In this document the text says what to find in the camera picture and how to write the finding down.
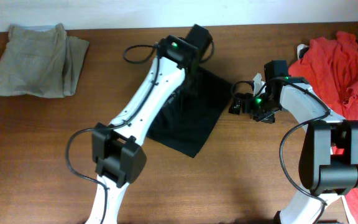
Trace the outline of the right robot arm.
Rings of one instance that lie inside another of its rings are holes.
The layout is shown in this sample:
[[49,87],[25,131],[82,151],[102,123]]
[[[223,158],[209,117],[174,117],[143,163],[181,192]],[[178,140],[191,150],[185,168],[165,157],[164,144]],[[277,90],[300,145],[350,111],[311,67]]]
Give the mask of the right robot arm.
[[[279,145],[280,165],[296,188],[290,203],[279,210],[274,223],[319,223],[329,205],[358,188],[358,120],[335,113],[313,91],[303,77],[281,76],[262,81],[256,76],[248,84],[253,93],[230,93],[230,113],[250,113],[255,121],[287,110],[298,121]],[[296,184],[285,166],[283,149],[296,130],[305,130]]]

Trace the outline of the black shorts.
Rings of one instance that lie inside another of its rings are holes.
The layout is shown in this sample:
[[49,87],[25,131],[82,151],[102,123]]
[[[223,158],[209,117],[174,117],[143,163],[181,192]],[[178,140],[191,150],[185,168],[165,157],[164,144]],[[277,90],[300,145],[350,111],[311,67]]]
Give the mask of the black shorts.
[[178,91],[158,112],[147,137],[189,157],[206,143],[231,99],[231,83],[200,67],[197,93]]

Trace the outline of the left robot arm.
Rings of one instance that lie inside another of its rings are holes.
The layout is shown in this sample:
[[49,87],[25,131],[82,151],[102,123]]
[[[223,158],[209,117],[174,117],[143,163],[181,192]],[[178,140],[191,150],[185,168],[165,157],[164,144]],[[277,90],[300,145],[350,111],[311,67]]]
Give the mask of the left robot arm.
[[109,124],[92,129],[96,195],[87,223],[117,223],[125,192],[144,169],[142,149],[158,112],[200,64],[211,44],[169,35],[153,46],[150,70],[126,107]]

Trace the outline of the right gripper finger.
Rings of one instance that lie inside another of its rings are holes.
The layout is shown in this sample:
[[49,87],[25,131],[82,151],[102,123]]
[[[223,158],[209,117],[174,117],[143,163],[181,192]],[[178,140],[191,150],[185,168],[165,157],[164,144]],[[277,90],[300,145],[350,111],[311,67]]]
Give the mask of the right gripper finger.
[[275,122],[275,116],[273,113],[253,115],[252,119],[256,122],[263,122],[268,124],[273,124]]
[[250,113],[250,93],[236,93],[229,108],[230,114]]

